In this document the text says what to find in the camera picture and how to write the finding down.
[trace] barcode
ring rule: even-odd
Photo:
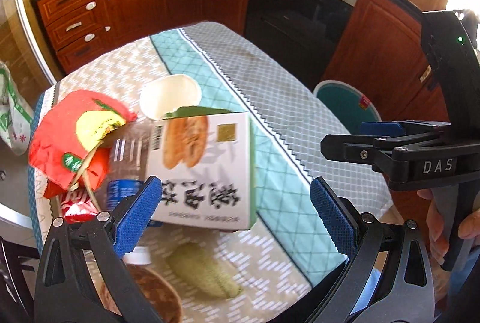
[[[160,144],[162,143],[162,132],[163,132],[163,125],[158,125],[154,128],[153,132],[153,149],[158,150],[160,148]]]

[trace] white and green bag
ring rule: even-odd
[[[16,155],[30,143],[33,111],[18,92],[10,70],[0,61],[0,137]]]

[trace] gray checkered fabric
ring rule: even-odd
[[[310,177],[323,177],[337,195],[348,198],[361,213],[371,212],[379,218],[392,205],[381,174],[369,166],[323,157],[320,142],[325,135],[349,132],[294,76],[218,23],[200,23],[184,28],[184,32],[279,134]]]

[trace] blue gripper pad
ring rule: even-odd
[[[119,258],[134,250],[161,199],[162,182],[152,176],[137,194],[124,198],[112,212],[116,225],[113,248]]]
[[[337,196],[323,178],[318,177],[312,181],[310,200],[325,224],[338,252],[352,259],[358,249],[355,229],[342,212],[342,210],[346,211],[345,207],[337,202]]]
[[[360,124],[359,135],[389,136],[397,138],[405,136],[405,128],[396,122],[366,122]]]

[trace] patterned tablecloth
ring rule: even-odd
[[[323,176],[360,212],[378,218],[392,205],[387,186],[367,166],[325,160],[321,139],[329,133],[346,134],[343,125],[276,62],[216,23],[162,32],[97,58],[45,92],[33,126],[51,109],[56,94],[62,100],[74,90],[88,89],[119,99],[138,112],[129,130],[146,132],[151,123],[140,112],[140,91],[146,83],[173,73],[188,74],[199,83],[202,106],[250,112],[255,123],[259,220],[251,230],[235,233],[165,224],[148,228],[140,244],[150,247],[154,270],[181,296],[185,323],[267,322],[345,260],[311,205],[311,177]],[[29,181],[41,250],[53,220],[50,202],[43,198],[47,181],[33,168]],[[210,300],[177,278],[166,258],[186,242],[197,243],[220,262],[242,287],[241,295]],[[101,277],[94,262],[89,268],[98,286]]]

